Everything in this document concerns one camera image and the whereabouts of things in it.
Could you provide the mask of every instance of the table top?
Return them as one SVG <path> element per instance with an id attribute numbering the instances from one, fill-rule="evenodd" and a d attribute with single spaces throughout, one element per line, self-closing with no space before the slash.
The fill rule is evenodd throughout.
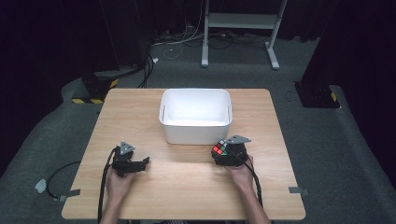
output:
<path id="1" fill-rule="evenodd" d="M 150 157 L 137 174 L 120 211 L 122 219 L 239 220 L 247 219 L 237 188 L 227 171 L 211 157 L 213 146 L 172 145 L 165 141 L 159 110 L 165 89 L 113 89 L 78 168 L 67 198 L 64 218 L 97 218 L 102 173 L 110 151 L 120 141 L 136 147 L 133 161 Z M 290 158 L 270 92 L 263 89 L 226 89 L 233 105 L 228 137 L 251 139 L 247 153 L 262 186 L 265 212 L 272 220 L 305 217 Z"/>

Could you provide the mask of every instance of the forearm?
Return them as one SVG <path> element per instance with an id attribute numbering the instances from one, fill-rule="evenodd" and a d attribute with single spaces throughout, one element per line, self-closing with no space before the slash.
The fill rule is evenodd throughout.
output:
<path id="1" fill-rule="evenodd" d="M 239 189 L 242 202 L 247 212 L 247 217 L 250 224 L 270 224 L 271 221 L 265 214 L 262 206 L 257 200 L 257 196 L 253 188 L 240 188 Z"/>
<path id="2" fill-rule="evenodd" d="M 116 224 L 119 219 L 121 200 L 109 201 L 103 213 L 100 224 Z"/>

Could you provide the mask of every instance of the white stand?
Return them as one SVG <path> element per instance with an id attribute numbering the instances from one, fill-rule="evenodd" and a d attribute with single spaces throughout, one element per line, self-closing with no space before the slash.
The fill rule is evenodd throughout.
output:
<path id="1" fill-rule="evenodd" d="M 279 69 L 274 53 L 274 43 L 276 40 L 277 31 L 279 30 L 282 21 L 283 12 L 288 0 L 282 0 L 280 9 L 276 15 L 262 15 L 262 14 L 233 14 L 233 13 L 210 13 L 209 14 L 209 0 L 206 0 L 205 8 L 205 30 L 204 30 L 204 44 L 202 47 L 202 67 L 209 66 L 209 48 L 208 48 L 208 31 L 209 27 L 228 27 L 228 28 L 248 28 L 248 29 L 268 29 L 273 30 L 269 42 L 265 42 L 268 56 L 274 70 Z"/>

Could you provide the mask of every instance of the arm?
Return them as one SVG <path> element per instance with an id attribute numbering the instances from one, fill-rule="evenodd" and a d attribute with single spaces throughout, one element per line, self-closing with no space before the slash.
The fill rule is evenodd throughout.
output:
<path id="1" fill-rule="evenodd" d="M 128 195 L 135 175 L 136 173 L 129 173 L 125 177 L 119 177 L 113 168 L 110 167 L 108 169 L 106 177 L 108 198 L 105 211 L 100 221 L 101 224 L 117 223 L 123 200 Z"/>
<path id="2" fill-rule="evenodd" d="M 249 156 L 247 165 L 252 167 L 253 158 Z M 233 182 L 239 189 L 239 193 L 242 197 L 242 202 L 247 211 L 247 217 L 250 224 L 270 224 L 271 220 L 265 214 L 262 206 L 257 200 L 256 193 L 253 189 L 253 176 L 249 169 L 242 164 L 237 167 L 226 166 L 225 169 L 230 173 Z"/>

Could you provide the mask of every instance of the white plastic container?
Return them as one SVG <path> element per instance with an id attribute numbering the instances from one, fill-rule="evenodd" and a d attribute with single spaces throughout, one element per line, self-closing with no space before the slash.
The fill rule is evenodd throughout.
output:
<path id="1" fill-rule="evenodd" d="M 222 89 L 169 89 L 163 93 L 160 122 L 171 144 L 215 145 L 233 120 L 230 94 Z"/>

